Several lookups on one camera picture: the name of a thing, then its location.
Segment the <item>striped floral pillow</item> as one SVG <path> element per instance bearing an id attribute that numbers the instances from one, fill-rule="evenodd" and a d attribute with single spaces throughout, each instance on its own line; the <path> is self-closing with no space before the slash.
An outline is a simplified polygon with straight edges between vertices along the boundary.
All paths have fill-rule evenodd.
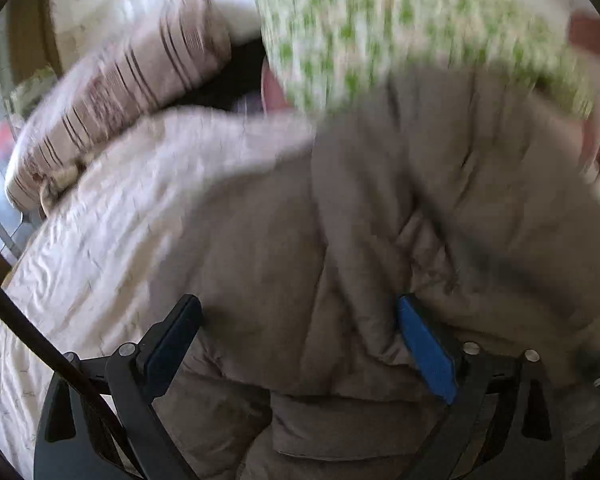
<path id="1" fill-rule="evenodd" d="M 43 181 L 199 88 L 229 60 L 230 34 L 213 0 L 168 0 L 84 55 L 19 130 L 5 194 L 26 214 Z"/>

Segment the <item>green white patterned pillow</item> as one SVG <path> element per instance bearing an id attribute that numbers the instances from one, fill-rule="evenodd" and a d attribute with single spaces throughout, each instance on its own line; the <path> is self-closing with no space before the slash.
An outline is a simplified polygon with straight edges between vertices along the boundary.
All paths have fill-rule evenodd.
<path id="1" fill-rule="evenodd" d="M 585 118 L 593 90 L 566 40 L 521 0 L 256 0 L 268 65 L 305 113 L 352 102 L 409 62 L 489 66 Z"/>

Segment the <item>grey quilted hooded jacket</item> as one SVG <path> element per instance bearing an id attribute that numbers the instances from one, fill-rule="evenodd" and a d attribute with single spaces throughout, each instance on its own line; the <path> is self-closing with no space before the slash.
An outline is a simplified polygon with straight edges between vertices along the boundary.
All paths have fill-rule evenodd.
<path id="1" fill-rule="evenodd" d="M 600 446 L 600 196 L 541 101 L 413 66 L 188 208 L 150 286 L 204 327 L 157 411 L 203 479 L 393 479 L 443 413 L 400 297 L 553 384 L 566 469 Z"/>

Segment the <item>white floral bed quilt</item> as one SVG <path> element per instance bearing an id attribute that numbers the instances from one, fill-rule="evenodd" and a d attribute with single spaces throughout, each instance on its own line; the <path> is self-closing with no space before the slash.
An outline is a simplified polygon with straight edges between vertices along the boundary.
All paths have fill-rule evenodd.
<path id="1" fill-rule="evenodd" d="M 61 350 L 101 356 L 170 307 L 151 300 L 188 208 L 219 180 L 270 169 L 318 128 L 283 115 L 241 122 L 174 110 L 141 122 L 88 167 L 35 234 L 8 296 Z"/>

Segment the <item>black cloth behind pillows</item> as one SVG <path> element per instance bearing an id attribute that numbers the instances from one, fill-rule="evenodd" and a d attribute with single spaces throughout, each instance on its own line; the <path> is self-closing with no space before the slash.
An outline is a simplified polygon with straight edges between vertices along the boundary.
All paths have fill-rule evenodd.
<path id="1" fill-rule="evenodd" d="M 232 45 L 232 57 L 219 73 L 201 87 L 166 104 L 202 106 L 238 115 L 264 112 L 262 104 L 262 68 L 266 58 L 261 37 Z"/>

